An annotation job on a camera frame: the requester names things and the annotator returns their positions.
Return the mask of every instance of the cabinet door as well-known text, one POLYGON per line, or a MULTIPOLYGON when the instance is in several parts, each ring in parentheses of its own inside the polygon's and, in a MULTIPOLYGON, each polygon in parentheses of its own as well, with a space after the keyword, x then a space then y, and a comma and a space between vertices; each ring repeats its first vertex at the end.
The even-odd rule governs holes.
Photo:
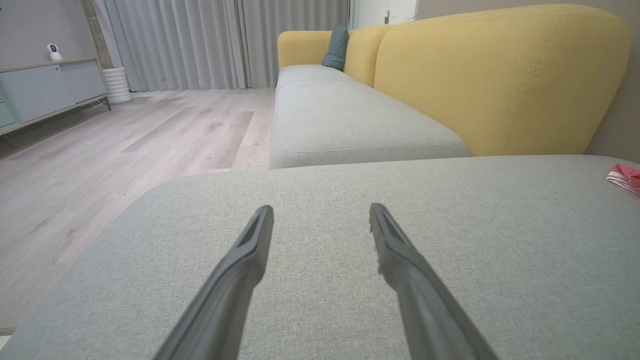
POLYGON ((0 78, 25 122, 76 104, 59 65, 3 72, 0 78))
POLYGON ((9 111, 6 103, 0 102, 0 127, 11 125, 15 122, 13 115, 9 111))
POLYGON ((107 94, 95 60, 60 64, 60 70, 76 104, 107 94))

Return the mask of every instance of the red and white striped cloth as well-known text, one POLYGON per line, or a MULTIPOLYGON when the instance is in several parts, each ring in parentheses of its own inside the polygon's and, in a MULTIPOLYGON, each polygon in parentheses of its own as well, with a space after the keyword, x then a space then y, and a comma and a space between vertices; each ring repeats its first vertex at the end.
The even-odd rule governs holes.
POLYGON ((607 181, 640 195, 640 170, 618 164, 609 171, 607 181))

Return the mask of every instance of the gray sofa seat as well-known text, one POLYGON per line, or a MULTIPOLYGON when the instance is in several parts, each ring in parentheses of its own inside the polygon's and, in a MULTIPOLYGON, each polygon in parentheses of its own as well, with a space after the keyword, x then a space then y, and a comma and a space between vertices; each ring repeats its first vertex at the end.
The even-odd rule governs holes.
POLYGON ((444 125, 356 81, 284 85, 271 143, 271 168, 468 156, 444 125))
POLYGON ((240 359, 408 359, 378 275, 381 202, 502 359, 640 354, 640 197, 586 155, 185 177, 127 208, 0 352, 150 359, 255 209, 275 210, 240 359))
POLYGON ((280 69, 278 85, 280 87, 300 81, 355 81, 351 76, 338 69, 322 65, 291 65, 280 69))

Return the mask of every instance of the security camera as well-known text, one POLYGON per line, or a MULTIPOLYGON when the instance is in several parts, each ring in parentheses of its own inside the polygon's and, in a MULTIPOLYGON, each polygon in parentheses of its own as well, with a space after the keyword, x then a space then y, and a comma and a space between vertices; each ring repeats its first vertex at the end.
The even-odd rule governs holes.
POLYGON ((58 52, 58 46, 56 46, 56 44, 47 45, 47 51, 49 52, 51 60, 62 60, 62 55, 58 52))

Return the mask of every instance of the green drawer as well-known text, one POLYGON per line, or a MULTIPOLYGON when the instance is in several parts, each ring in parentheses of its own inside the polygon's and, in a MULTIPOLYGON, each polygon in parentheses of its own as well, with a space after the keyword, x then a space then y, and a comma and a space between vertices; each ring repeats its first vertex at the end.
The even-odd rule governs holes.
POLYGON ((5 102, 0 102, 0 127, 11 125, 15 122, 5 102))

